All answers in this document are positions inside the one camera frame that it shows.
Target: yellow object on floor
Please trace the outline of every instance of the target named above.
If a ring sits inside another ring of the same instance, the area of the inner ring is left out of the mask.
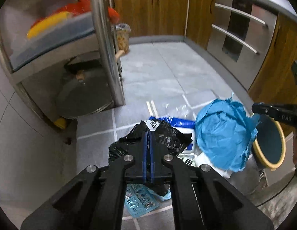
[[[72,16],[73,16],[73,13],[66,12],[66,11],[59,12],[52,16],[49,16],[45,18],[43,21],[36,24],[34,27],[32,27],[27,33],[27,38],[31,39],[32,37],[35,37],[38,34],[45,31],[46,29],[53,27],[66,19],[72,18]]]
[[[66,126],[67,126],[66,119],[63,118],[63,117],[60,117],[59,119],[57,119],[54,122],[54,125],[57,126],[57,127],[59,127],[61,130],[65,130],[66,129]]]

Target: crumpled blue bag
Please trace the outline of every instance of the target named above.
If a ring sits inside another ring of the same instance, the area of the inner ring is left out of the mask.
[[[215,99],[197,115],[196,143],[215,167],[242,171],[257,135],[259,117],[248,117],[243,105],[232,98]]]

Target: baseboard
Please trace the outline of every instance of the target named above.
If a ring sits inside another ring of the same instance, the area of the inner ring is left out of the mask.
[[[204,50],[202,47],[194,43],[191,39],[185,37],[184,42],[191,47],[195,52],[197,52],[204,60],[211,65],[215,71],[225,80],[225,82],[231,87],[233,92],[239,97],[242,104],[245,106],[249,114],[252,114],[253,100],[248,95],[248,92],[240,84],[240,82],[235,78],[232,73],[226,69],[217,59],[215,59],[210,53]]]
[[[129,44],[153,43],[153,42],[178,42],[184,41],[183,35],[153,35],[129,38]]]

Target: black plastic bag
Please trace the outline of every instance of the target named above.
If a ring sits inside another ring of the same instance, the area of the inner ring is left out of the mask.
[[[152,119],[152,121],[160,123],[153,133],[155,134],[156,142],[166,145],[169,154],[178,156],[191,144],[191,134],[181,133],[166,121],[158,119]],[[149,131],[149,129],[146,123],[141,121],[125,137],[121,137],[117,142],[111,144],[109,147],[109,164],[120,156],[126,155],[131,145],[140,143],[143,131]],[[168,191],[168,185],[147,184],[147,186],[161,196],[165,196]]]

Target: tile floor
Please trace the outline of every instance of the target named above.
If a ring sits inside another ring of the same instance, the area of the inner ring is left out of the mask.
[[[194,120],[198,111],[216,97],[232,95],[232,89],[217,72],[183,42],[131,45],[121,63],[126,106],[78,119],[77,172],[89,164],[107,165],[109,145],[150,114],[183,114]],[[171,205],[171,200],[160,202],[155,211],[137,219],[124,209],[121,229],[172,230]]]

